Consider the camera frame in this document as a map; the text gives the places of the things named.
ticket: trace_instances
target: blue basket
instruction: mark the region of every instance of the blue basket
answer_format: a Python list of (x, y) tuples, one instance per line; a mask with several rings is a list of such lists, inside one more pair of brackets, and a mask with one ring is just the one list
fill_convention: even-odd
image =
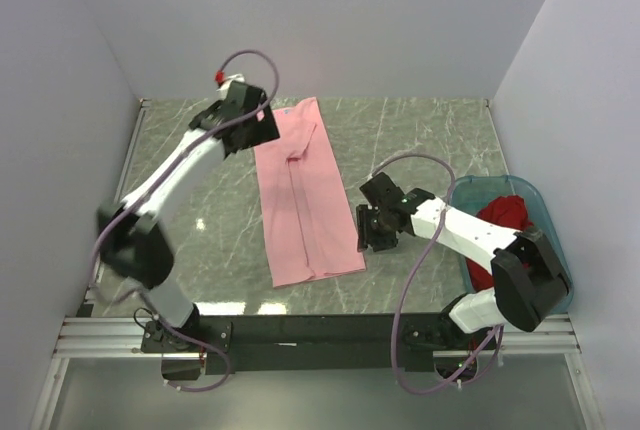
[[(564, 258), (558, 235), (556, 234), (549, 212), (538, 190), (526, 180), (510, 175), (502, 177), (473, 177), (467, 176), (456, 180), (456, 188), (451, 196), (451, 206), (470, 215), (477, 215), (480, 210), (498, 197), (518, 195), (524, 199), (529, 212), (529, 220), (540, 228), (549, 238), (553, 249), (558, 254), (560, 262), (567, 271), (569, 280), (573, 282), (567, 261)], [(460, 270), (465, 287), (469, 293), (475, 293), (471, 285), (471, 277), (467, 261), (459, 255)], [(573, 286), (569, 295), (560, 302), (552, 313), (566, 313), (573, 300)]]

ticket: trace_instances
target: pink garment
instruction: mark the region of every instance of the pink garment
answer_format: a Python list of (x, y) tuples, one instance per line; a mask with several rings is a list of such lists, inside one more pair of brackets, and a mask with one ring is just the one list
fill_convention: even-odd
[(315, 98), (274, 111), (280, 138), (255, 148), (273, 286), (365, 269)]

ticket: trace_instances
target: red garment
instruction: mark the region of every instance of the red garment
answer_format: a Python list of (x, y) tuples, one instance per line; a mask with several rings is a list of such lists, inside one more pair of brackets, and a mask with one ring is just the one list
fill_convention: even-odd
[[(524, 230), (530, 225), (527, 207), (522, 197), (511, 195), (498, 197), (476, 215), (480, 220), (500, 225), (501, 227)], [(467, 259), (471, 285), (476, 292), (493, 287), (493, 277), (476, 262)]]

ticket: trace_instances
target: metal frame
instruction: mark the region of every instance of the metal frame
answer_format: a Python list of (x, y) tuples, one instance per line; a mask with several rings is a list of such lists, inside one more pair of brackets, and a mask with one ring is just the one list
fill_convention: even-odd
[[(486, 105), (491, 112), (491, 102)], [(138, 142), (143, 119), (150, 102), (140, 100), (140, 111), (127, 149), (123, 171), (118, 183), (116, 197), (121, 196), (124, 183), (129, 173), (131, 159)], [(87, 293), (87, 303), (91, 303), (91, 295)], [(146, 323), (148, 319), (139, 319)], [(72, 358), (144, 358), (157, 359), (193, 359), (197, 353), (153, 354), (142, 353), (140, 343), (143, 329), (138, 327), (132, 318), (66, 318), (63, 322), (52, 361), (36, 405), (31, 421), (31, 430), (49, 428), (60, 392), (64, 383), (67, 368)], [(483, 352), (489, 355), (492, 351)], [(501, 346), (503, 355), (565, 355), (571, 381), (580, 406), (587, 430), (604, 429), (604, 420), (600, 413), (595, 394), (582, 361), (580, 345), (576, 339), (569, 315), (553, 315), (532, 333), (521, 332), (505, 326)], [(437, 351), (434, 357), (465, 357), (466, 351)]]

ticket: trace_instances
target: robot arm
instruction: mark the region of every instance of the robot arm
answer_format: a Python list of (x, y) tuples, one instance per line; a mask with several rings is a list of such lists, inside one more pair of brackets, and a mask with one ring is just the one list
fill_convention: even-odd
[[(250, 113), (266, 99), (264, 90), (246, 84), (242, 75), (227, 78), (218, 95), (213, 105), (193, 118), (176, 149), (153, 175), (120, 202), (107, 202), (98, 210), (99, 232), (123, 211), (133, 210), (110, 232), (100, 257), (122, 278), (141, 284), (153, 307), (176, 328), (197, 326), (199, 313), (171, 276), (174, 255), (166, 237), (167, 224), (193, 188), (229, 155), (279, 137), (271, 108), (266, 106), (261, 118), (250, 118), (196, 145), (212, 128)], [(180, 156), (185, 158), (175, 166)], [(132, 209), (141, 197), (142, 204)]]
[(493, 275), (494, 287), (468, 294), (447, 308), (464, 333), (511, 323), (532, 332), (570, 291), (569, 278), (542, 231), (517, 231), (447, 207), (421, 189), (405, 194), (384, 173), (360, 190), (369, 201), (357, 207), (359, 249), (395, 247), (396, 234), (432, 238), (446, 208), (438, 242), (470, 258)]

